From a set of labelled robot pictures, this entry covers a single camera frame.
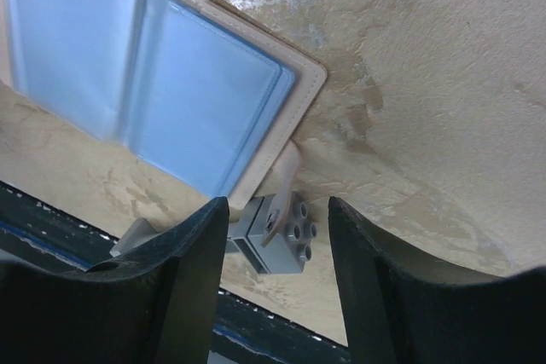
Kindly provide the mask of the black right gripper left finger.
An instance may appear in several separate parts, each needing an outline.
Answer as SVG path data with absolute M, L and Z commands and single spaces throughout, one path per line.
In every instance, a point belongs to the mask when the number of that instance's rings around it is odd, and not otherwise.
M 216 198 L 86 271 L 2 262 L 2 362 L 206 362 L 228 224 Z

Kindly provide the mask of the beige card holder wallet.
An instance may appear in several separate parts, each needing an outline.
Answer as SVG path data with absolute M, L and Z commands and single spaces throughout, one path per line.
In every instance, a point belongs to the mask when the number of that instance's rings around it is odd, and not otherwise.
M 242 209 L 326 69 L 209 0 L 1 0 L 1 178 L 51 204 L 130 160 Z

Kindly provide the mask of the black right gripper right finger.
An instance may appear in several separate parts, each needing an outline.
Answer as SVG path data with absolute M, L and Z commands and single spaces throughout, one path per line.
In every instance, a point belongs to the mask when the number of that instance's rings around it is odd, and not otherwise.
M 356 363 L 542 363 L 545 269 L 464 268 L 328 202 L 334 272 Z

